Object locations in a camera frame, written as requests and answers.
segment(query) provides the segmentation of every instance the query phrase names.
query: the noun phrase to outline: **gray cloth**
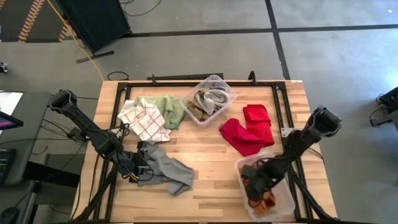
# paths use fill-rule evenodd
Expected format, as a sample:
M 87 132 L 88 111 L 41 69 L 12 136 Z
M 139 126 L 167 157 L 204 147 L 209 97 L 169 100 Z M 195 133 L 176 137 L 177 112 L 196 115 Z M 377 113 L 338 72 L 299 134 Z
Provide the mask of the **gray cloth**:
M 223 90 L 199 91 L 195 99 L 208 115 L 212 115 L 229 102 L 228 94 Z
M 155 159 L 155 161 L 148 161 L 148 165 L 150 165 L 154 170 L 154 177 L 148 181 L 139 181 L 138 186 L 170 182 L 167 190 L 174 196 L 178 196 L 192 188 L 192 168 L 187 167 L 176 159 L 169 158 L 162 147 L 148 145 L 146 149 L 148 150 L 148 155 Z M 152 171 L 149 170 L 140 175 L 140 179 L 148 179 L 151 177 L 151 172 Z

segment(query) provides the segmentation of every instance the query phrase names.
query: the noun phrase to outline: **red towel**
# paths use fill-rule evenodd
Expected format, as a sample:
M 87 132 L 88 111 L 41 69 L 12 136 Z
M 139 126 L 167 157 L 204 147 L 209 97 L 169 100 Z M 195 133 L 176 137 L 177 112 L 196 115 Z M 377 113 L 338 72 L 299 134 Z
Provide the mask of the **red towel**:
M 271 120 L 263 105 L 248 105 L 243 108 L 248 131 L 264 140 L 264 147 L 275 144 L 271 131 Z
M 221 135 L 243 156 L 257 154 L 264 141 L 259 137 L 249 133 L 239 123 L 238 119 L 231 118 L 220 127 Z
M 220 127 L 221 135 L 243 156 L 257 154 L 261 148 L 273 145 L 271 121 L 262 105 L 243 108 L 247 130 L 236 118 L 231 118 Z

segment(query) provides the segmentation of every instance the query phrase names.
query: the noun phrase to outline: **concrete floor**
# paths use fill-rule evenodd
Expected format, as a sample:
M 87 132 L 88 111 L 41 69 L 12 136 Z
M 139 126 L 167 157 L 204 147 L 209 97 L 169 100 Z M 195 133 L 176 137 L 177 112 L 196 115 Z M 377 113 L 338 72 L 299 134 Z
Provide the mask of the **concrete floor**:
M 127 9 L 140 13 L 157 1 L 136 1 Z M 398 24 L 398 3 L 393 0 L 271 2 L 278 27 Z M 130 17 L 129 23 L 133 32 L 271 27 L 260 0 L 163 0 L 151 13 Z M 375 97 L 398 86 L 398 30 L 294 32 L 281 33 L 280 38 L 290 76 L 304 80 L 311 108 L 325 105 L 343 119 L 341 131 L 321 141 L 338 216 L 348 221 L 396 223 L 398 133 L 390 124 L 372 128 L 368 119 L 377 108 Z M 269 33 L 122 39 L 105 50 L 116 53 L 96 61 L 104 76 L 115 70 L 128 72 L 135 80 L 152 74 L 223 72 L 226 79 L 246 79 L 254 70 L 258 79 L 283 79 Z M 89 62 L 75 63 L 81 57 L 72 40 L 1 43 L 0 60 L 10 64 L 10 73 L 0 75 L 0 89 L 56 92 L 68 88 L 79 96 L 96 97 L 101 80 Z M 94 115 L 96 101 L 80 100 L 79 105 Z M 48 112 L 46 118 L 72 126 L 55 113 Z M 55 137 L 45 131 L 40 135 Z M 38 142 L 35 150 L 47 145 L 51 154 L 77 149 L 72 142 Z M 44 157 L 32 160 L 42 162 Z M 68 217 L 46 207 L 39 214 L 37 223 Z

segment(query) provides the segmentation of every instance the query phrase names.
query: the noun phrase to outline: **wooden table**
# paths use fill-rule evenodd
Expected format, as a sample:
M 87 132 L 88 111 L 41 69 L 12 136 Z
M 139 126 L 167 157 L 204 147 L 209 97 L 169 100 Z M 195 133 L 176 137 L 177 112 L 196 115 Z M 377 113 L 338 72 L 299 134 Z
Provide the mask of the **wooden table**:
M 94 122 L 101 128 L 109 128 L 117 85 L 118 82 L 114 81 L 103 83 L 94 118 Z M 294 125 L 296 128 L 303 128 L 311 113 L 304 84 L 301 81 L 286 81 L 286 86 Z M 180 129 L 172 131 L 171 141 L 159 144 L 165 148 L 169 157 L 174 157 L 195 170 L 193 188 L 174 197 L 167 192 L 168 184 L 138 187 L 118 175 L 111 215 L 112 222 L 251 221 L 247 211 L 243 208 L 242 192 L 239 189 L 234 170 L 235 161 L 241 159 L 242 155 L 223 139 L 218 128 L 230 118 L 238 118 L 245 126 L 243 107 L 247 104 L 262 104 L 268 110 L 275 139 L 275 144 L 267 147 L 266 151 L 282 152 L 282 145 L 271 88 L 253 86 L 233 88 L 238 93 L 238 99 L 207 129 L 198 129 L 186 115 Z M 191 89 L 192 87 L 134 87 L 130 99 L 137 96 L 185 96 Z M 285 127 L 287 127 L 281 94 L 279 98 Z M 136 151 L 138 141 L 137 136 L 130 134 L 124 140 L 125 150 Z M 312 147 L 320 152 L 318 146 Z M 81 195 L 76 216 L 82 212 L 89 201 L 96 155 L 93 147 L 88 146 L 81 172 Z M 336 217 L 328 177 L 322 160 L 307 151 L 302 156 L 302 161 L 309 191 L 327 213 Z M 93 195 L 98 188 L 101 167 L 102 159 L 99 160 L 95 168 Z M 101 204 L 100 218 L 104 217 L 107 196 L 106 192 Z M 302 214 L 305 214 L 302 205 L 300 210 Z M 294 220 L 293 213 L 278 219 L 278 221 L 282 220 Z

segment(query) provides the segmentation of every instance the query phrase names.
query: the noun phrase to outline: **plastic container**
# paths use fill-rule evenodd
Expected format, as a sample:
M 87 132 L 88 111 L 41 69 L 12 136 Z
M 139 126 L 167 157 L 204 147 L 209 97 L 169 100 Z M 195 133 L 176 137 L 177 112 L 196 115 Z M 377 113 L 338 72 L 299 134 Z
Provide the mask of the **plastic container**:
M 256 154 L 253 156 L 247 156 L 243 159 L 236 161 L 235 163 L 236 176 L 238 178 L 239 186 L 242 190 L 244 207 L 248 211 L 250 218 L 255 222 L 273 221 L 275 218 L 280 217 L 282 215 L 291 214 L 295 208 L 292 194 L 290 193 L 289 187 L 287 186 L 285 179 L 281 180 L 272 189 L 272 193 L 274 193 L 275 195 L 275 206 L 271 208 L 265 215 L 261 217 L 255 215 L 254 210 L 248 204 L 248 196 L 246 195 L 246 191 L 244 189 L 241 174 L 239 173 L 239 168 L 243 167 L 243 165 L 251 165 L 254 162 L 256 162 L 258 159 L 264 157 L 274 157 L 274 156 L 275 154 L 273 153 Z
M 206 121 L 199 121 L 192 113 L 190 110 L 187 108 L 187 104 L 189 101 L 191 101 L 194 97 L 194 95 L 199 91 L 208 91 L 210 88 L 216 88 L 216 87 L 222 87 L 225 89 L 226 93 L 228 94 L 229 97 L 229 102 L 222 107 L 220 110 L 218 110 L 215 114 L 211 115 Z M 205 79 L 203 82 L 199 83 L 197 86 L 193 88 L 193 90 L 184 98 L 180 100 L 180 104 L 184 108 L 184 110 L 189 114 L 191 119 L 195 122 L 195 124 L 199 128 L 205 128 L 207 127 L 211 121 L 213 121 L 218 115 L 220 115 L 223 111 L 225 111 L 226 108 L 228 108 L 233 101 L 237 99 L 238 95 L 236 92 L 226 83 L 224 80 L 222 80 L 219 76 L 217 75 L 210 75 L 207 79 Z

